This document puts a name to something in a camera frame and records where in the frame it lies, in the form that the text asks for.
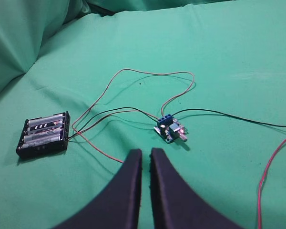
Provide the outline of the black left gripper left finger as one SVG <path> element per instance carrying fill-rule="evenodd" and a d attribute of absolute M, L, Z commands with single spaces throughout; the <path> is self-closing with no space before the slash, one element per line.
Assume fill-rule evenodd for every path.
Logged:
<path fill-rule="evenodd" d="M 141 205 L 142 151 L 132 149 L 108 185 L 56 229 L 136 229 Z"/>

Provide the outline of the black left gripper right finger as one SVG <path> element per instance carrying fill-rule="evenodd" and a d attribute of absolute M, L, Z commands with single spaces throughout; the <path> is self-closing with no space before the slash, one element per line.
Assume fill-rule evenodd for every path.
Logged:
<path fill-rule="evenodd" d="M 239 229 L 183 180 L 161 148 L 151 149 L 151 203 L 156 229 Z"/>

